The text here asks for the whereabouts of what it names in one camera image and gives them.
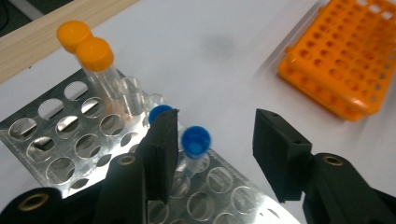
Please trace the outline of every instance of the wooden edge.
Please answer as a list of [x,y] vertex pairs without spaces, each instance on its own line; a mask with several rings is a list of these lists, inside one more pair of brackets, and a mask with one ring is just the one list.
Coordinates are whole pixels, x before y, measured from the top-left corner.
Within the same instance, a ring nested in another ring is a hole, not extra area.
[[1,37],[0,84],[58,49],[56,30],[63,22],[79,20],[93,28],[137,1],[75,0]]

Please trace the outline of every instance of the plastic vial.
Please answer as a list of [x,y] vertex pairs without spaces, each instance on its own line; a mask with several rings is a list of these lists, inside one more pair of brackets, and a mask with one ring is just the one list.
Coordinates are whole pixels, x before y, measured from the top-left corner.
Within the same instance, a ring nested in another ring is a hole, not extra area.
[[157,105],[155,106],[153,109],[151,109],[151,111],[148,114],[148,123],[151,125],[155,118],[157,118],[157,116],[159,114],[161,114],[162,112],[168,111],[173,109],[171,106],[169,105]]
[[109,98],[121,98],[124,85],[120,73],[113,65],[113,51],[104,39],[85,39],[78,44],[76,54],[87,76],[96,77]]
[[193,178],[196,173],[201,172],[210,142],[209,132],[205,128],[192,126],[186,129],[181,136],[185,158],[177,167],[177,170],[183,172],[189,179]]
[[135,77],[124,77],[121,81],[124,112],[131,116],[146,112],[145,94],[141,90],[139,80]]
[[[93,38],[90,27],[82,21],[67,21],[58,27],[56,36],[64,49],[76,55],[77,46],[84,40]],[[87,73],[90,82],[97,82],[92,73]]]
[[166,105],[166,99],[163,95],[154,93],[148,96],[147,109],[152,110],[155,106]]

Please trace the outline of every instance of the blue cap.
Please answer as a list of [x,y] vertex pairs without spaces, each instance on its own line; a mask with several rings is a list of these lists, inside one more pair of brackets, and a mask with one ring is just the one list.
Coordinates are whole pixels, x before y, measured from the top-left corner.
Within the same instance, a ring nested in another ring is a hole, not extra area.
[[181,145],[184,153],[192,158],[199,159],[205,155],[210,146],[209,132],[200,126],[192,126],[181,136]]
[[157,118],[157,116],[159,114],[161,114],[162,112],[168,111],[173,109],[171,106],[169,105],[157,105],[154,108],[152,108],[152,110],[149,112],[148,115],[148,123],[152,124],[152,122],[154,122],[155,118]]

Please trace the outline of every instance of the orange cap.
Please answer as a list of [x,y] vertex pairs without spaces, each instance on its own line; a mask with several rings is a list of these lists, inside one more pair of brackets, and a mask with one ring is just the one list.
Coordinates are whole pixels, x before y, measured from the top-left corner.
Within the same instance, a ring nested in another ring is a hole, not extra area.
[[56,35],[64,49],[75,54],[77,45],[92,37],[90,27],[82,21],[67,21],[59,26]]
[[77,57],[84,68],[102,72],[114,62],[114,55],[107,42],[98,37],[82,41],[76,50]]

